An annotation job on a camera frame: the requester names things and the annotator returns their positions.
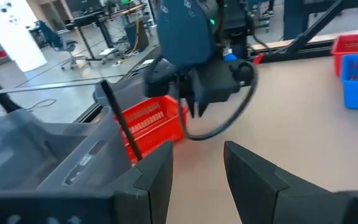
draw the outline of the wire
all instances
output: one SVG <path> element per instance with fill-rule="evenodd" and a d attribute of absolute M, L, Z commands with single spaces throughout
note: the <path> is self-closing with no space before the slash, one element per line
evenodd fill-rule
<path fill-rule="evenodd" d="M 219 127 L 217 127 L 215 130 L 207 133 L 207 134 L 202 134 L 202 135 L 193 135 L 193 134 L 189 134 L 189 132 L 187 131 L 187 128 L 185 126 L 185 122 L 183 119 L 183 115 L 181 113 L 181 99 L 180 99 L 180 76 L 179 74 L 177 74 L 177 101 L 178 101 L 178 117 L 179 117 L 179 123 L 180 126 L 183 130 L 183 132 L 185 133 L 186 138 L 190 139 L 190 140 L 194 140 L 194 141 L 203 141 L 203 140 L 207 140 L 210 139 L 212 137 L 217 136 L 218 134 L 222 133 L 223 131 L 225 131 L 228 127 L 230 127 L 230 125 L 235 122 L 235 120 L 240 117 L 240 115 L 242 114 L 242 112 L 244 111 L 244 109 L 247 107 L 247 105 L 249 104 L 249 102 L 251 101 L 257 85 L 258 85 L 258 81 L 259 81 L 259 76 L 257 73 L 257 70 L 255 69 L 255 67 L 250 63 L 250 62 L 243 62 L 242 64 L 240 64 L 241 66 L 246 66 L 249 67 L 251 69 L 251 71 L 254 73 L 254 79 L 251 82 L 250 85 L 250 89 L 248 91 L 247 96 L 244 98 L 244 100 L 241 102 L 241 104 L 239 105 L 239 107 L 235 110 L 235 112 L 233 113 L 233 115 L 227 119 L 223 124 L 221 124 Z"/>
<path fill-rule="evenodd" d="M 42 101 L 36 103 L 34 106 L 32 106 L 32 107 L 30 107 L 30 108 L 27 108 L 26 110 L 27 110 L 28 112 L 32 112 L 32 111 L 34 111 L 34 110 L 36 110 L 36 109 L 39 109 L 39 108 L 45 108 L 45 107 L 48 107 L 48 106 L 52 106 L 54 103 L 56 103 L 56 101 L 57 101 L 56 99 L 42 100 Z"/>
<path fill-rule="evenodd" d="M 140 26 L 139 21 L 140 21 L 140 19 L 139 19 L 138 9 L 136 9 L 135 13 L 136 13 L 136 40 L 135 40 L 134 48 L 131 50 L 131 52 L 128 53 L 128 55 L 130 55 L 130 56 L 133 55 L 134 51 L 137 48 L 137 43 L 139 42 L 139 26 Z M 122 59 L 118 60 L 118 62 L 116 62 L 116 64 L 120 65 L 120 64 L 124 63 L 128 58 L 122 58 Z"/>
<path fill-rule="evenodd" d="M 256 34 L 255 34 L 256 28 L 255 28 L 254 18 L 252 18 L 251 15 L 249 15 L 246 10 L 245 10 L 245 12 L 246 12 L 246 24 L 249 24 L 248 28 L 249 28 L 249 32 L 252 34 L 252 37 L 255 39 L 256 42 L 258 42 L 260 45 L 264 46 L 269 54 L 273 54 L 270 47 L 268 47 L 268 45 L 265 44 L 265 42 L 259 40 L 259 38 L 256 36 Z"/>

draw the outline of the metal frame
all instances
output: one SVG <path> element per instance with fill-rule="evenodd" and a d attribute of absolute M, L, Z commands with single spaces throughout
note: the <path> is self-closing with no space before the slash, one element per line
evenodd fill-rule
<path fill-rule="evenodd" d="M 306 31 L 309 24 L 309 15 L 326 11 L 334 2 L 320 1 L 305 4 L 304 0 L 285 0 L 283 39 L 291 40 L 298 34 Z M 341 11 L 358 7 L 358 0 L 345 0 Z"/>
<path fill-rule="evenodd" d="M 331 55 L 333 41 L 310 43 L 308 42 L 326 27 L 343 9 L 347 0 L 336 0 L 326 11 L 325 15 L 317 20 L 308 30 L 302 32 L 298 37 L 286 47 L 271 49 L 274 54 L 267 54 L 261 63 L 282 62 L 287 60 L 306 59 L 314 57 L 324 57 Z M 266 53 L 266 49 L 256 52 Z"/>
<path fill-rule="evenodd" d="M 78 32 L 80 33 L 80 36 L 85 44 L 85 47 L 89 53 L 89 55 L 91 56 L 91 58 L 87 58 L 86 61 L 87 62 L 95 62 L 95 61 L 103 61 L 103 58 L 96 58 L 91 50 L 91 47 L 82 31 L 82 28 L 81 28 L 81 25 L 79 24 L 78 21 L 82 21 L 83 19 L 87 19 L 87 18 L 93 18 L 94 19 L 94 22 L 98 25 L 101 33 L 102 33 L 102 36 L 103 36 L 103 39 L 104 41 L 106 42 L 108 48 L 113 48 L 112 46 L 112 41 L 111 41 L 111 37 L 110 37 L 110 34 L 107 30 L 107 27 L 104 25 L 104 22 L 101 22 L 99 20 L 99 17 L 98 15 L 101 14 L 102 12 L 94 12 L 94 13 L 91 13 L 91 14 L 88 14 L 88 15 L 85 15 L 85 16 L 81 16 L 81 17 L 77 17 L 77 18 L 74 18 L 73 20 L 73 23 L 74 23 L 74 26 L 77 27 L 78 29 Z"/>

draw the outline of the gray floor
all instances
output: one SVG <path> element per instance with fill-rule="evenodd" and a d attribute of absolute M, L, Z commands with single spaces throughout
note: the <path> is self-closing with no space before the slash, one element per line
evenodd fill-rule
<path fill-rule="evenodd" d="M 109 22 L 109 31 L 113 40 L 123 36 L 121 21 L 116 20 Z M 92 52 L 97 55 L 107 46 L 98 28 L 92 26 L 84 27 L 83 32 L 87 38 Z M 112 67 L 118 58 L 112 57 L 105 65 L 100 62 L 92 62 L 87 65 L 84 62 L 79 63 L 79 68 L 74 70 L 62 71 L 60 64 L 68 58 L 66 52 L 55 52 L 50 47 L 42 49 L 48 64 L 30 72 L 21 72 L 14 62 L 9 62 L 0 66 L 0 84 L 4 88 L 16 88 L 20 86 L 43 85 L 48 83 L 70 82 L 76 80 L 86 80 L 89 78 L 107 78 L 110 82 L 117 82 L 120 76 L 126 74 L 135 64 L 142 60 L 157 44 L 157 35 L 155 30 L 149 36 L 149 46 L 139 55 L 133 55 L 118 67 Z M 65 39 L 77 40 L 75 55 L 87 55 L 85 45 L 77 31 L 63 34 Z M 45 108 L 34 110 L 34 114 L 46 122 L 68 123 L 76 119 L 90 105 L 93 104 L 91 94 L 93 86 L 81 86 L 74 88 L 64 88 L 55 90 L 42 90 L 33 92 L 13 93 L 12 99 L 23 108 L 30 108 L 36 103 L 54 99 L 56 102 Z"/>
<path fill-rule="evenodd" d="M 266 33 L 264 29 L 258 30 L 258 37 L 264 42 L 279 41 L 283 36 L 283 0 L 276 1 L 275 12 L 276 15 L 271 20 L 270 32 Z M 317 18 L 310 15 L 310 24 L 314 23 Z M 124 35 L 120 20 L 115 20 L 109 23 L 109 31 L 113 37 Z M 349 9 L 344 11 L 343 16 L 335 18 L 320 34 L 331 34 L 337 32 L 345 32 L 358 29 L 358 9 Z M 94 54 L 100 53 L 106 48 L 103 37 L 98 28 L 85 27 L 84 33 Z M 80 44 L 77 45 L 75 54 L 88 55 L 85 46 L 77 33 L 77 31 L 69 32 L 64 35 L 65 38 L 77 40 Z M 149 37 L 149 47 L 139 55 L 135 55 L 125 61 L 119 67 L 112 67 L 111 65 L 117 60 L 112 59 L 105 65 L 99 62 L 93 62 L 91 66 L 80 64 L 76 70 L 61 71 L 59 64 L 68 58 L 64 52 L 55 52 L 50 47 L 42 49 L 48 64 L 33 70 L 31 72 L 22 73 L 15 63 L 7 63 L 0 66 L 0 83 L 4 88 L 15 88 L 19 86 L 42 85 L 56 82 L 69 82 L 73 80 L 85 80 L 88 78 L 103 78 L 109 77 L 110 82 L 118 81 L 118 77 L 114 75 L 122 75 L 129 71 L 139 60 L 147 55 L 157 44 L 157 36 Z M 252 38 L 249 39 L 251 44 L 254 44 Z M 45 108 L 34 110 L 34 114 L 41 120 L 46 122 L 68 123 L 76 119 L 85 109 L 93 103 L 91 94 L 93 86 L 83 86 L 56 90 L 43 90 L 34 92 L 24 92 L 12 94 L 13 100 L 21 105 L 23 108 L 30 108 L 37 102 L 47 99 L 56 99 L 56 103 Z"/>

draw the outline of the table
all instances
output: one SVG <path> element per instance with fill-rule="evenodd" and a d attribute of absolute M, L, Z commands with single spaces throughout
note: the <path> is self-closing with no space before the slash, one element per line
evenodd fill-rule
<path fill-rule="evenodd" d="M 333 2 L 334 0 L 285 0 L 283 39 L 295 39 L 300 33 L 307 30 L 310 14 L 327 11 Z M 355 7 L 358 7 L 358 1 L 346 0 L 344 3 L 344 9 Z"/>
<path fill-rule="evenodd" d="M 327 190 L 358 190 L 358 110 L 344 107 L 333 58 L 268 63 L 258 69 L 254 99 L 226 132 L 175 145 L 167 223 L 241 223 L 224 170 L 228 140 Z M 205 133 L 222 123 L 246 91 L 209 105 L 202 118 L 188 118 L 190 132 Z"/>
<path fill-rule="evenodd" d="M 82 38 L 82 40 L 83 40 L 83 42 L 85 44 L 85 47 L 86 47 L 89 55 L 91 56 L 91 58 L 86 59 L 87 61 L 102 61 L 102 62 L 104 62 L 102 58 L 96 58 L 94 56 L 94 54 L 92 53 L 91 47 L 90 47 L 88 41 L 86 40 L 86 37 L 85 37 L 85 35 L 84 35 L 83 31 L 82 31 L 82 28 L 81 28 L 81 26 L 82 26 L 81 23 L 84 20 L 91 19 L 93 22 L 95 22 L 98 25 L 98 27 L 99 27 L 99 29 L 100 29 L 100 31 L 102 33 L 103 39 L 106 42 L 106 45 L 108 46 L 108 48 L 111 49 L 111 48 L 114 47 L 114 46 L 112 46 L 111 37 L 110 37 L 109 31 L 108 31 L 106 25 L 104 25 L 104 22 L 101 22 L 99 20 L 98 16 L 100 14 L 102 14 L 102 13 L 103 13 L 103 11 L 93 12 L 93 13 L 90 13 L 90 14 L 80 16 L 80 17 L 77 17 L 77 18 L 73 19 L 73 24 L 74 24 L 75 27 L 77 27 L 78 32 L 80 33 L 80 36 L 81 36 L 81 38 Z"/>
<path fill-rule="evenodd" d="M 94 54 L 92 53 L 91 47 L 90 47 L 88 41 L 86 40 L 86 37 L 85 37 L 85 35 L 84 35 L 84 33 L 83 33 L 82 29 L 81 29 L 82 21 L 91 19 L 93 22 L 95 22 L 96 25 L 99 27 L 101 33 L 102 33 L 102 36 L 103 36 L 104 41 L 106 42 L 106 45 L 108 46 L 109 49 L 113 49 L 114 48 L 114 43 L 111 40 L 111 36 L 110 36 L 108 28 L 104 24 L 105 20 L 106 19 L 114 19 L 114 18 L 117 18 L 117 17 L 120 17 L 120 16 L 126 16 L 129 13 L 136 12 L 139 9 L 143 9 L 145 6 L 146 6 L 146 4 L 142 3 L 142 4 L 139 4 L 137 6 L 132 7 L 130 9 L 114 12 L 110 16 L 103 16 L 103 14 L 104 14 L 103 11 L 97 11 L 97 12 L 89 13 L 89 14 L 84 15 L 84 16 L 74 18 L 72 24 L 75 27 L 77 27 L 78 32 L 80 33 L 80 36 L 83 39 L 85 47 L 86 47 L 87 51 L 89 52 L 89 55 L 91 56 L 91 58 L 87 58 L 86 60 L 87 61 L 102 61 L 102 63 L 105 63 L 105 61 L 103 59 L 105 57 L 107 57 L 108 54 L 103 55 L 100 58 L 96 58 L 94 56 Z"/>

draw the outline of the red basket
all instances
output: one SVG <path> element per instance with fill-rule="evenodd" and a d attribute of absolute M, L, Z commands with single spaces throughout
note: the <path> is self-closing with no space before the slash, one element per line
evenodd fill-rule
<path fill-rule="evenodd" d="M 166 140 L 177 141 L 185 136 L 180 127 L 177 111 L 176 100 L 170 96 L 161 96 L 145 100 L 122 112 L 143 156 L 148 155 Z M 187 109 L 182 107 L 181 112 L 186 122 Z M 137 162 L 136 156 L 122 130 L 121 135 L 129 159 L 134 164 Z"/>
<path fill-rule="evenodd" d="M 343 55 L 358 54 L 358 34 L 341 35 L 333 45 L 331 53 L 334 55 L 335 75 L 341 74 L 341 60 Z"/>

